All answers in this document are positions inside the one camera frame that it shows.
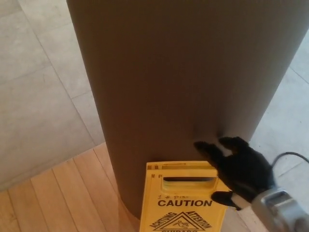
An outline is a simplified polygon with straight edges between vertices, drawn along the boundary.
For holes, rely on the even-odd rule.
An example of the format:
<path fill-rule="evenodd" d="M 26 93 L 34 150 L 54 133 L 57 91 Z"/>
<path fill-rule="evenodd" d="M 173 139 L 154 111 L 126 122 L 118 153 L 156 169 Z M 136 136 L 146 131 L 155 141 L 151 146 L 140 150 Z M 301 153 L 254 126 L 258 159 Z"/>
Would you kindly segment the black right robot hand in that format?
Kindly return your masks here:
<path fill-rule="evenodd" d="M 240 137 L 222 137 L 219 143 L 232 152 L 225 156 L 215 144 L 195 142 L 194 147 L 217 170 L 229 191 L 215 191 L 211 199 L 240 211 L 261 193 L 275 187 L 269 162 Z"/>

